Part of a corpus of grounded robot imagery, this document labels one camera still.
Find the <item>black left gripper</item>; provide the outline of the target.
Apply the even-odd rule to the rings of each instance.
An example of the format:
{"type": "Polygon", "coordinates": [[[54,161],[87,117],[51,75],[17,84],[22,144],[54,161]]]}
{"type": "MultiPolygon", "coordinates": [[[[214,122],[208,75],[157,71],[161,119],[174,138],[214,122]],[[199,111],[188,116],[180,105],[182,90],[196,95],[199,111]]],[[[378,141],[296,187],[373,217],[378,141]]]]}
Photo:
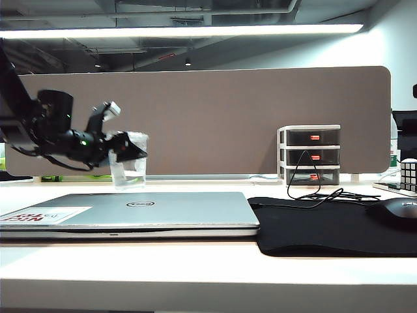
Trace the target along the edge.
{"type": "Polygon", "coordinates": [[[92,167],[109,165],[106,144],[115,144],[116,162],[146,158],[147,152],[138,144],[147,142],[147,135],[141,132],[108,131],[85,132],[68,130],[63,135],[65,156],[92,167]]]}

